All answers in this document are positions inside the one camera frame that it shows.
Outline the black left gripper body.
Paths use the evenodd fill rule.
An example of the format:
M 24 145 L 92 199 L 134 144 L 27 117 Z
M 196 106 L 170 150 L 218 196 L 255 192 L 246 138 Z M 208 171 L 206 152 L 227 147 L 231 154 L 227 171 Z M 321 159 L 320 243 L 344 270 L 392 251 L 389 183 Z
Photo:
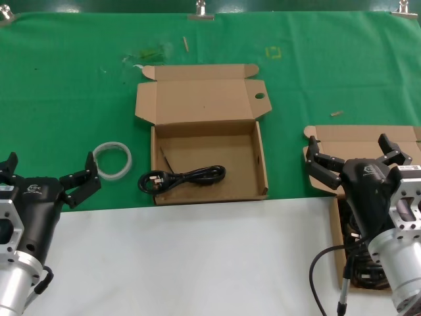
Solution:
M 12 199 L 24 226 L 17 250 L 44 265 L 64 205 L 62 184 L 51 177 L 21 176 L 10 180 L 2 176 L 1 184 L 14 187 L 10 194 L 3 192 L 1 198 Z

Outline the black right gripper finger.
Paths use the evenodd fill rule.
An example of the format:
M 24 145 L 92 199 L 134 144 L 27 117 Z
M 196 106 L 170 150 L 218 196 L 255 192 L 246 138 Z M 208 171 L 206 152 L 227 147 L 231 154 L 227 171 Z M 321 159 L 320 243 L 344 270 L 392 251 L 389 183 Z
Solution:
M 310 176 L 333 190 L 341 186 L 339 174 L 343 170 L 344 160 L 321 153 L 314 136 L 309 138 L 305 157 L 306 170 Z
M 396 165 L 410 165 L 412 157 L 401 151 L 401 148 L 394 142 L 391 142 L 386 134 L 381 134 L 378 139 L 378 145 L 382 150 L 383 155 L 377 158 L 379 163 L 390 166 Z

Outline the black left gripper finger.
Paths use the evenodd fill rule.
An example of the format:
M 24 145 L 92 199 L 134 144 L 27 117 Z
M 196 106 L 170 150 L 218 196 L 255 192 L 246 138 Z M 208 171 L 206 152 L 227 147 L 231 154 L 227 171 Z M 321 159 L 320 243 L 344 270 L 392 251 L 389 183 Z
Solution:
M 11 152 L 6 161 L 1 162 L 0 183 L 13 184 L 16 178 L 14 171 L 18 164 L 18 157 L 15 152 Z
M 100 190 L 101 181 L 93 152 L 90 151 L 87 154 L 84 170 L 62 176 L 59 182 L 63 187 L 62 200 L 71 209 Z

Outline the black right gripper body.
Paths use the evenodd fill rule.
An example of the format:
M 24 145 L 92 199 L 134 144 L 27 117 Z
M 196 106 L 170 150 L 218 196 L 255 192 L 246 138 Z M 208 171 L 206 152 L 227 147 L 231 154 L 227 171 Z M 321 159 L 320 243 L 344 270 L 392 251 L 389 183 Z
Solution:
M 388 166 L 375 159 L 350 159 L 340 174 L 347 203 L 364 238 L 374 238 L 391 226 L 391 193 L 385 183 L 389 172 Z

